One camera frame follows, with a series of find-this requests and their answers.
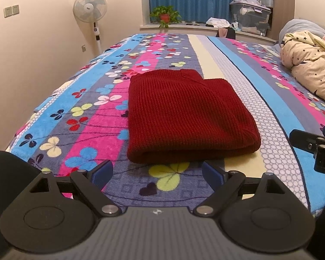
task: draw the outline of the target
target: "knit texture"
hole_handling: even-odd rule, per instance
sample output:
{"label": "knit texture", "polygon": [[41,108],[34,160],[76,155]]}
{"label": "knit texture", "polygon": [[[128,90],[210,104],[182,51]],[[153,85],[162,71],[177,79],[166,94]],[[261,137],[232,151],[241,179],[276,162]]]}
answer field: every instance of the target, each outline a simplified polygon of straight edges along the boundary
{"label": "knit texture", "polygon": [[224,79],[195,70],[155,70],[131,77],[127,157],[135,163],[203,161],[253,153],[254,118]]}

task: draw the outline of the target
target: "cream comforter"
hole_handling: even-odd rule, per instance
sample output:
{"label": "cream comforter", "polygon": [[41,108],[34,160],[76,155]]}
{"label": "cream comforter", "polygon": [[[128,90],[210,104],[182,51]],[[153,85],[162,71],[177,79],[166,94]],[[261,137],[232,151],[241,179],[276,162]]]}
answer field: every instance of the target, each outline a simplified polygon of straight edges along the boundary
{"label": "cream comforter", "polygon": [[283,65],[315,96],[325,100],[325,41],[309,31],[288,33],[281,49]]}

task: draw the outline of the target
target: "blue stripe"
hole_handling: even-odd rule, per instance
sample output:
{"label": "blue stripe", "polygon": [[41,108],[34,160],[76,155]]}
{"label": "blue stripe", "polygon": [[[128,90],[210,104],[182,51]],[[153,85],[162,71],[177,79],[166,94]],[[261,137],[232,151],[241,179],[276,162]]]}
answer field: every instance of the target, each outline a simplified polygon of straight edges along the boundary
{"label": "blue stripe", "polygon": [[[209,39],[238,67],[243,75],[249,79],[276,115],[286,134],[289,134],[293,129],[305,130],[281,97],[249,65],[247,65],[244,60],[228,49],[218,38],[209,37]],[[310,209],[314,212],[325,206],[325,174],[314,171],[314,159],[312,154],[299,149],[295,149],[295,152],[305,178]]]}
{"label": "blue stripe", "polygon": [[[146,34],[137,34],[132,36],[132,38],[135,39],[134,41],[130,39],[129,41],[127,41],[127,43],[123,44],[111,55],[104,57],[99,63],[92,66],[90,68],[90,71],[85,74],[82,74],[82,76],[80,76],[77,81],[75,81],[70,87],[68,87],[63,92],[63,94],[61,94],[55,100],[55,102],[40,115],[37,122],[35,122],[27,131],[23,133],[22,137],[18,140],[15,147],[12,148],[11,152],[14,155],[20,157],[21,159],[28,161],[28,159],[32,157],[36,149],[41,145],[45,138],[52,132],[52,130],[58,124],[58,120],[51,120],[50,115],[56,113],[56,111],[59,109],[63,109],[64,113],[67,113],[71,108],[76,106],[79,99],[76,99],[71,94],[83,88],[89,90],[106,72],[108,72],[112,68],[112,65],[115,65],[109,63],[101,64],[101,62],[103,60],[108,60],[110,62],[115,63],[119,62],[128,53],[125,50],[135,48],[140,43],[137,38],[144,36],[146,36]],[[124,57],[116,57],[116,55],[120,54],[123,54]],[[29,143],[27,143],[24,146],[19,147],[21,142],[25,140],[24,136],[29,133],[34,136],[33,140],[36,141],[36,146],[30,148]]]}

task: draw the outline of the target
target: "floral blanket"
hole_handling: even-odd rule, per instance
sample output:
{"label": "floral blanket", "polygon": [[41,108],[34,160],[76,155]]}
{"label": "floral blanket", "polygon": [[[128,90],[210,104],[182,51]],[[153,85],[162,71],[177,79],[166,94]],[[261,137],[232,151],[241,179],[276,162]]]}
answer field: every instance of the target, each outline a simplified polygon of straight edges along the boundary
{"label": "floral blanket", "polygon": [[37,107],[8,151],[55,175],[110,159],[114,176],[103,191],[120,206],[194,208],[212,193],[199,163],[139,165],[126,156],[130,77],[158,68],[193,68],[205,79],[227,79],[255,118],[262,145],[219,165],[251,177],[274,172],[312,212],[323,208],[325,175],[287,138],[293,129],[321,134],[325,102],[298,84],[270,47],[230,39],[136,34],[121,41]]}

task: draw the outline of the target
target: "electric fan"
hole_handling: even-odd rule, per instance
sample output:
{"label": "electric fan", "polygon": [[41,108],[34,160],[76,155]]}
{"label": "electric fan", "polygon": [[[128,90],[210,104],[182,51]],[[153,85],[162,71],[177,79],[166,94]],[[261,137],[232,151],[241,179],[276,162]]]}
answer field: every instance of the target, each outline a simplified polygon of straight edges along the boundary
{"label": "electric fan", "polygon": [[73,14],[77,19],[82,22],[94,23],[94,34],[100,54],[102,53],[102,50],[97,21],[104,17],[106,11],[106,0],[76,0],[73,4]]}

